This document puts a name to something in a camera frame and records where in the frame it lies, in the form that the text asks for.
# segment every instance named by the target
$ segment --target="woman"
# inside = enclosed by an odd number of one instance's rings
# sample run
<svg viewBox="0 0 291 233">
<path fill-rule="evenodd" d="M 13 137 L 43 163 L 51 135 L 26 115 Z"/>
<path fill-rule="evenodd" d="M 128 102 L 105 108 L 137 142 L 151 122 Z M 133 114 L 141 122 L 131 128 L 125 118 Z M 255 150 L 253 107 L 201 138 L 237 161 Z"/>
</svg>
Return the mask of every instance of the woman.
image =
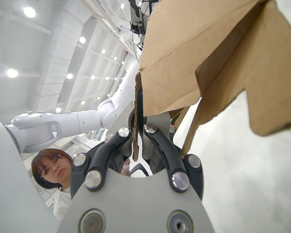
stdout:
<svg viewBox="0 0 291 233">
<path fill-rule="evenodd" d="M 32 175 L 45 189 L 58 188 L 59 196 L 54 205 L 54 215 L 61 221 L 71 204 L 70 174 L 72 158 L 58 149 L 41 150 L 31 162 Z M 130 160 L 127 159 L 121 174 L 130 176 Z"/>
</svg>

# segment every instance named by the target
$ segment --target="silver screw head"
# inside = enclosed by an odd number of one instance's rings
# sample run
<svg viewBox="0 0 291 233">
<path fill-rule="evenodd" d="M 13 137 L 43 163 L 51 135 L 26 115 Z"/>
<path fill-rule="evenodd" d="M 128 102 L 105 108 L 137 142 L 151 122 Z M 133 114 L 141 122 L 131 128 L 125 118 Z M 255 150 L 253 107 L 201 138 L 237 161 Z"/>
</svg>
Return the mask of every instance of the silver screw head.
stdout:
<svg viewBox="0 0 291 233">
<path fill-rule="evenodd" d="M 145 131 L 150 134 L 154 134 L 157 132 L 157 126 L 155 124 L 147 124 L 145 125 Z"/>
<path fill-rule="evenodd" d="M 77 154 L 75 156 L 75 158 L 73 159 L 73 164 L 75 166 L 82 166 L 86 161 L 86 154 L 84 153 L 80 153 L 80 154 Z"/>
<path fill-rule="evenodd" d="M 119 129 L 118 133 L 122 138 L 126 138 L 129 135 L 129 129 L 126 127 L 123 127 Z"/>
<path fill-rule="evenodd" d="M 88 189 L 92 190 L 99 186 L 102 180 L 102 175 L 99 171 L 92 170 L 85 176 L 85 185 Z"/>
<path fill-rule="evenodd" d="M 187 160 L 190 166 L 192 166 L 193 168 L 198 168 L 201 166 L 201 160 L 196 155 L 189 155 Z"/>
<path fill-rule="evenodd" d="M 114 134 L 110 133 L 105 137 L 105 143 L 107 143 L 109 140 L 112 139 L 112 137 L 114 136 Z"/>
<path fill-rule="evenodd" d="M 176 172 L 172 175 L 172 184 L 180 191 L 189 188 L 190 180 L 184 172 Z"/>
</svg>

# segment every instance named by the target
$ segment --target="white lab coat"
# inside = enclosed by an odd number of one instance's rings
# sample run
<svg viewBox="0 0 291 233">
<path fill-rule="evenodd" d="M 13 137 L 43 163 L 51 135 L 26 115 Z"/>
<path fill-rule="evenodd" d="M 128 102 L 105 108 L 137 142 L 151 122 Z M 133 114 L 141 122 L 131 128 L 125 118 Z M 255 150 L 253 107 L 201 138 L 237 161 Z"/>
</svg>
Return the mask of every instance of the white lab coat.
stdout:
<svg viewBox="0 0 291 233">
<path fill-rule="evenodd" d="M 53 209 L 53 213 L 57 220 L 61 221 L 64 218 L 71 201 L 70 187 L 58 193 Z"/>
</svg>

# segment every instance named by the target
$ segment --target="brown hair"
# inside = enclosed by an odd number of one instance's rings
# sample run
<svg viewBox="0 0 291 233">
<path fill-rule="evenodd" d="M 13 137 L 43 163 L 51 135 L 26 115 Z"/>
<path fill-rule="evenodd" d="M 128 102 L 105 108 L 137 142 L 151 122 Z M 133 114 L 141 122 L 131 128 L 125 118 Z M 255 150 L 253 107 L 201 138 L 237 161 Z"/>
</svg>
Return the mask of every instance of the brown hair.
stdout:
<svg viewBox="0 0 291 233">
<path fill-rule="evenodd" d="M 61 184 L 59 183 L 51 183 L 42 178 L 42 171 L 45 169 L 45 165 L 42 163 L 42 159 L 52 160 L 53 158 L 57 158 L 58 156 L 65 157 L 69 160 L 70 164 L 72 164 L 72 158 L 66 152 L 58 149 L 45 149 L 41 150 L 37 156 L 31 162 L 31 170 L 32 175 L 36 182 L 45 189 L 53 189 L 53 188 L 61 188 Z"/>
</svg>

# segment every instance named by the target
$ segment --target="robotic arm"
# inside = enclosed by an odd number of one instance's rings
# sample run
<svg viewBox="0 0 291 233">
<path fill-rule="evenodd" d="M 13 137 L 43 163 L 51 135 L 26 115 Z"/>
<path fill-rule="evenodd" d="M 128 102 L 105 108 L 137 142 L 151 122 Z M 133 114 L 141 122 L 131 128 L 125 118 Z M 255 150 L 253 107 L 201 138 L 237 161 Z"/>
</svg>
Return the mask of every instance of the robotic arm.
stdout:
<svg viewBox="0 0 291 233">
<path fill-rule="evenodd" d="M 135 76 L 138 69 L 139 64 L 133 64 L 118 91 L 114 96 L 103 101 L 97 110 L 64 114 L 28 112 L 14 117 L 6 128 L 18 152 L 38 152 L 64 137 L 87 133 L 102 127 L 108 129 L 129 102 L 135 99 Z"/>
</svg>

